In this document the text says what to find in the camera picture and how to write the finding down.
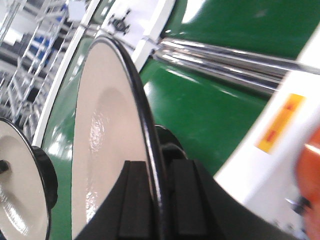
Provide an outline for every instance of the wire shelf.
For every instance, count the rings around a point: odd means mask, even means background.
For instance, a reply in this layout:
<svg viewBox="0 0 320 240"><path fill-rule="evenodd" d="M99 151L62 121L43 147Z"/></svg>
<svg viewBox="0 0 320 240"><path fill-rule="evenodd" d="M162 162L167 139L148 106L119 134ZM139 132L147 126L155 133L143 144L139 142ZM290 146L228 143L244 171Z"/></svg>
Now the wire shelf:
<svg viewBox="0 0 320 240"><path fill-rule="evenodd" d="M66 22L66 0L15 0L7 7L0 29L0 50L10 24L19 14L34 16L35 29L24 33L23 49L6 51L7 59L0 59L0 116L22 129L31 141L64 54L79 26Z"/></svg>

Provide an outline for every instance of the yellow label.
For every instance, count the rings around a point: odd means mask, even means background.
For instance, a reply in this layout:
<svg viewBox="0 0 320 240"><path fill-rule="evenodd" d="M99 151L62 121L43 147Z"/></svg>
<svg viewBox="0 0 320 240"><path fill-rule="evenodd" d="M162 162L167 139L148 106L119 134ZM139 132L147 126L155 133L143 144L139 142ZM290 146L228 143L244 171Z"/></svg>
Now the yellow label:
<svg viewBox="0 0 320 240"><path fill-rule="evenodd" d="M256 146L259 149L266 153L270 152L304 99L304 96L297 94L291 93L289 95L285 104L278 111L274 120L270 123L269 128L266 130L261 140L257 143Z"/></svg>

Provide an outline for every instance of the green panel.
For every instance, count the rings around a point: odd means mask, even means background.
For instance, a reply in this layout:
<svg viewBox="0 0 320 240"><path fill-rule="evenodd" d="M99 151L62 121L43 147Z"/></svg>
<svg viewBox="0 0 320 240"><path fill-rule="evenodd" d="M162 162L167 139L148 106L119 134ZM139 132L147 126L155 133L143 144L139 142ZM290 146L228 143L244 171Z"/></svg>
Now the green panel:
<svg viewBox="0 0 320 240"><path fill-rule="evenodd" d="M177 0L164 35L295 59L319 13L319 0Z"/></svg>
<svg viewBox="0 0 320 240"><path fill-rule="evenodd" d="M141 71L157 124L170 129L190 159L214 174L254 123L267 99L217 79L149 60Z"/></svg>
<svg viewBox="0 0 320 240"><path fill-rule="evenodd" d="M95 10L91 21L93 20L96 24L102 24L115 0L102 0L97 9Z"/></svg>
<svg viewBox="0 0 320 240"><path fill-rule="evenodd" d="M81 40L68 67L43 138L42 149L48 154L58 178L58 201L52 209L51 240L71 239L71 170L75 128L75 110L82 66L78 59L87 54L93 40Z"/></svg>

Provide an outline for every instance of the circular disc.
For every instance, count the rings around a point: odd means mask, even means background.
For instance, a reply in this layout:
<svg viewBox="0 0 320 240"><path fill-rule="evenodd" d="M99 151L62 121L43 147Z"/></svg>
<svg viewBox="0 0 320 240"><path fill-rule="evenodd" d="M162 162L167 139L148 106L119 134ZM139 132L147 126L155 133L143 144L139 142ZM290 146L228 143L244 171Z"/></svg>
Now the circular disc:
<svg viewBox="0 0 320 240"><path fill-rule="evenodd" d="M50 215L43 180L25 137L0 118L0 230L7 240L46 240Z"/></svg>
<svg viewBox="0 0 320 240"><path fill-rule="evenodd" d="M98 38L80 80L72 157L73 238L108 196L126 160L161 158L141 80L117 44Z"/></svg>

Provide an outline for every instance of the silver tube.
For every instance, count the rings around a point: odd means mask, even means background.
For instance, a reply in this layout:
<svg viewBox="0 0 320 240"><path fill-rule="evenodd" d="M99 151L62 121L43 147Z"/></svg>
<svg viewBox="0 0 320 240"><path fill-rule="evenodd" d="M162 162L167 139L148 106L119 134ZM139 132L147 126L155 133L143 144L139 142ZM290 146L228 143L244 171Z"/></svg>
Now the silver tube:
<svg viewBox="0 0 320 240"><path fill-rule="evenodd" d="M195 57L194 55L168 49L159 49L155 51L153 57L175 66L187 68L233 84L241 85L265 95L272 95L281 82L281 78L278 77L208 61L201 57Z"/></svg>
<svg viewBox="0 0 320 240"><path fill-rule="evenodd" d="M165 38L160 46L193 55L208 61L227 64L234 67L282 78L287 71L302 71L320 75L320 69L298 63L294 60L268 56L245 50L204 44L200 42Z"/></svg>

